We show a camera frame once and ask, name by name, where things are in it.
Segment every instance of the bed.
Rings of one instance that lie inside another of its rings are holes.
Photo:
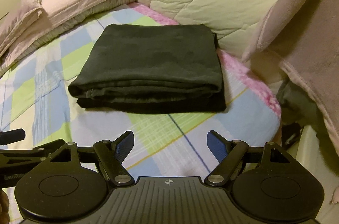
[[[89,146],[114,140],[126,130],[135,135],[135,145],[123,165],[135,177],[201,176],[218,162],[207,148],[206,135],[216,130],[227,139],[241,139],[262,146],[274,138],[280,125],[280,107],[268,87],[223,51],[218,51],[226,84],[228,105],[224,113],[138,115],[109,110],[84,110],[67,87],[79,74],[95,41],[105,26],[116,24],[174,25],[139,4],[123,4],[108,12],[89,16],[75,28],[39,48],[0,79],[3,98],[1,130],[23,128],[24,141],[4,148],[28,149],[64,139]],[[21,220],[10,197],[11,223]]]

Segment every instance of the folded dark green clothing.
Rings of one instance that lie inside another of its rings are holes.
[[[202,24],[111,24],[68,90],[84,108],[153,114],[226,108],[214,34]]]

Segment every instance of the dark green cloth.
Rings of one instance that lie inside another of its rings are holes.
[[[68,90],[84,108],[153,114],[226,109],[214,34],[202,24],[111,24]]]

